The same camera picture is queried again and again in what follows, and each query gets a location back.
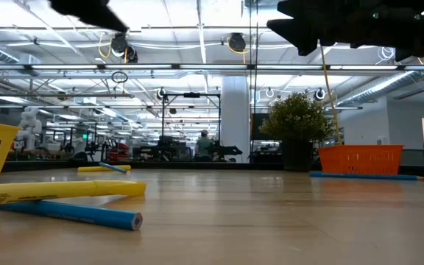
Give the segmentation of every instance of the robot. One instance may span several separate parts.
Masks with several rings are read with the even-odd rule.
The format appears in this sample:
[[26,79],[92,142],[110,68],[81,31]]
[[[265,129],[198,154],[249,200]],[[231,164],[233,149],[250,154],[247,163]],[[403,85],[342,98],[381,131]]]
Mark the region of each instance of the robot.
[[42,132],[42,122],[37,120],[38,108],[26,107],[21,114],[21,122],[15,136],[14,149],[33,150],[35,148],[35,134]]

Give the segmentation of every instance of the cable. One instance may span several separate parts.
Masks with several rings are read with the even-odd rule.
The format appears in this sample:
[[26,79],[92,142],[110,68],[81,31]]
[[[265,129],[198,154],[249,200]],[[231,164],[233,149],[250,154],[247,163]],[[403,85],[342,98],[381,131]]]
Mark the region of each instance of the cable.
[[109,51],[108,51],[107,55],[103,54],[102,51],[101,51],[101,42],[102,42],[102,35],[99,37],[99,45],[97,47],[97,50],[98,50],[98,52],[99,52],[99,54],[101,56],[103,56],[104,58],[109,58],[109,56],[110,56],[110,47],[112,46],[112,39],[110,39],[110,41],[109,41]]
[[125,52],[124,52],[124,64],[127,63],[127,53],[128,53],[128,48],[125,47]]
[[342,145],[342,137],[339,134],[338,116],[336,115],[335,105],[333,103],[333,96],[331,96],[330,84],[328,83],[327,64],[325,63],[325,53],[323,52],[322,45],[320,45],[320,51],[322,52],[322,63],[323,63],[323,72],[325,73],[325,83],[327,85],[328,97],[330,98],[331,111],[333,113],[333,120],[335,121],[336,137],[338,138],[338,145]]

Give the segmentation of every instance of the black object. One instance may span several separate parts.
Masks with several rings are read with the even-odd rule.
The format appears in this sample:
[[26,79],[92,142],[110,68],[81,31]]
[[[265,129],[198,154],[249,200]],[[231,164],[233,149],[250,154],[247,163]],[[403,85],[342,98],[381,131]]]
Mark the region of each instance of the black object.
[[109,0],[49,0],[52,8],[62,15],[74,15],[82,22],[126,32],[128,28],[110,11]]
[[424,0],[285,0],[278,11],[294,19],[267,26],[294,44],[300,56],[335,42],[351,48],[374,45],[395,48],[395,59],[424,57]]
[[78,152],[71,156],[70,160],[79,162],[88,162],[88,156],[85,152]]
[[281,151],[254,151],[251,153],[251,163],[283,163],[283,154]]
[[252,140],[263,140],[263,141],[273,140],[269,134],[262,133],[259,130],[259,127],[263,124],[263,121],[267,118],[269,118],[268,113],[254,113],[252,115],[252,120],[251,120],[251,125],[252,125],[251,139]]
[[319,89],[317,91],[315,91],[314,93],[314,99],[316,101],[322,101],[325,98],[325,92],[323,91],[323,89]]
[[284,170],[308,172],[311,168],[313,144],[307,141],[283,141],[281,143]]
[[119,54],[126,52],[127,63],[138,63],[137,50],[132,46],[129,46],[125,32],[116,34],[116,36],[112,39],[110,47]]
[[403,149],[400,164],[403,166],[424,166],[424,150]]
[[241,33],[232,33],[228,41],[228,46],[235,52],[243,52],[247,44],[244,42]]
[[200,93],[188,92],[188,93],[184,93],[183,96],[185,98],[198,99],[200,98]]

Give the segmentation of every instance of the black chair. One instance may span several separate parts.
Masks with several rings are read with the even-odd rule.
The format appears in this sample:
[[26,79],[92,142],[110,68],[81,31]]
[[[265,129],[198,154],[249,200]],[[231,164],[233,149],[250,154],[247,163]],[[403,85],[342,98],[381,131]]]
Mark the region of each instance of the black chair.
[[403,166],[424,166],[424,150],[403,149],[400,164]]

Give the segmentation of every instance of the blue stick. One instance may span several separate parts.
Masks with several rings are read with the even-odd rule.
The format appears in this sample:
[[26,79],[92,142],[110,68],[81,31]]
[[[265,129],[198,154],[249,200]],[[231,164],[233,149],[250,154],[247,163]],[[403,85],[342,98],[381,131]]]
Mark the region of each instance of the blue stick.
[[0,210],[86,222],[132,231],[140,229],[143,221],[141,213],[47,201],[8,203],[0,205]]
[[338,174],[310,172],[310,177],[343,177],[343,178],[361,178],[370,180],[424,180],[424,177],[411,175],[379,175],[379,174]]
[[109,165],[109,164],[102,163],[102,162],[99,162],[99,165],[100,165],[100,166],[104,166],[105,168],[108,168],[108,169],[115,170],[115,171],[117,171],[117,172],[121,172],[121,173],[123,173],[123,174],[126,174],[126,173],[127,173],[127,170],[125,170],[125,169],[121,169],[121,168],[118,168],[117,166],[111,166],[111,165]]

